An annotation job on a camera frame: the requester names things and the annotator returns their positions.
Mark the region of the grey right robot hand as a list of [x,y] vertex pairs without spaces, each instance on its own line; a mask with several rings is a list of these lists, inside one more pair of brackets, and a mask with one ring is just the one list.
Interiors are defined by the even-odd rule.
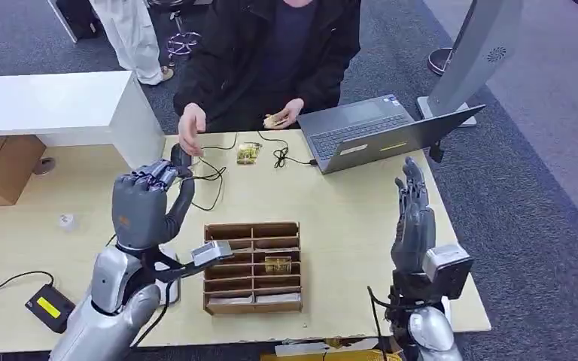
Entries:
[[436,245],[434,210],[430,207],[424,174],[412,157],[403,164],[405,180],[394,180],[398,187],[399,218],[391,258],[400,273],[422,273],[427,250]]

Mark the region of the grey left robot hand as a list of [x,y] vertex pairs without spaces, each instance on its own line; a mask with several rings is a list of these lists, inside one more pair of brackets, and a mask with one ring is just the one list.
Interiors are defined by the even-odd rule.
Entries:
[[145,250],[176,237],[195,194],[195,181],[185,165],[160,159],[114,182],[111,216],[117,244]]

